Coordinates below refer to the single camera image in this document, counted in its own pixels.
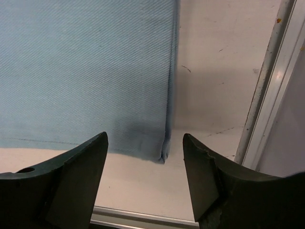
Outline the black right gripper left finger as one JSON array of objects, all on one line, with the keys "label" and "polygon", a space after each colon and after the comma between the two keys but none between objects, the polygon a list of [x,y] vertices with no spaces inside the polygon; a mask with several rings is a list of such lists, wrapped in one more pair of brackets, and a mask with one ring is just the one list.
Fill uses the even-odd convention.
[{"label": "black right gripper left finger", "polygon": [[81,145],[0,176],[3,229],[87,229],[108,151],[102,132]]}]

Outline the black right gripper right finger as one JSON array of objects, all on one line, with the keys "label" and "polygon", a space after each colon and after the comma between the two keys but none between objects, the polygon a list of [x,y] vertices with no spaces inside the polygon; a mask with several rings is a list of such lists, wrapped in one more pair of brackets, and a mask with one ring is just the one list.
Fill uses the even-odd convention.
[{"label": "black right gripper right finger", "polygon": [[248,169],[191,134],[183,155],[193,215],[202,229],[302,229],[305,175],[275,177]]}]

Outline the light blue trousers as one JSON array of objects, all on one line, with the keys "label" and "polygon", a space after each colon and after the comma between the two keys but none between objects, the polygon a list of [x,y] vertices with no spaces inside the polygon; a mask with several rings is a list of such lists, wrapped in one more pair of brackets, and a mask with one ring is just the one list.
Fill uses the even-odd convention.
[{"label": "light blue trousers", "polygon": [[178,0],[3,0],[0,146],[169,155]]}]

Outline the aluminium rail frame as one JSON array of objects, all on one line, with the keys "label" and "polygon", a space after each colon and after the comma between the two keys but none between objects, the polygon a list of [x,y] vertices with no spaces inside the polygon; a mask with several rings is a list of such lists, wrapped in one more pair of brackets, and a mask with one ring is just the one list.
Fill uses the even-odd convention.
[{"label": "aluminium rail frame", "polygon": [[191,134],[256,172],[304,50],[302,0],[183,0],[169,157],[110,152],[92,229],[200,229],[183,155]]}]

